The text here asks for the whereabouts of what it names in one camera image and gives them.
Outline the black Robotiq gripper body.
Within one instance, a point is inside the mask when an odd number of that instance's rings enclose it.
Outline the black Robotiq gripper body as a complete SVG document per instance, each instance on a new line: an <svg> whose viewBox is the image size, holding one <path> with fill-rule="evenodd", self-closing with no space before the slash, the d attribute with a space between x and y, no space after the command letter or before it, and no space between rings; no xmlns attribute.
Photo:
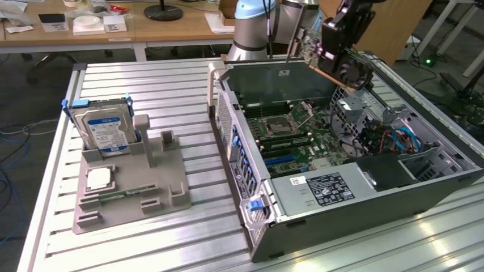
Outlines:
<svg viewBox="0 0 484 272"><path fill-rule="evenodd" d="M378 1L341 1L335 10L334 31L343 47L355 44L374 18L373 4Z"/></svg>

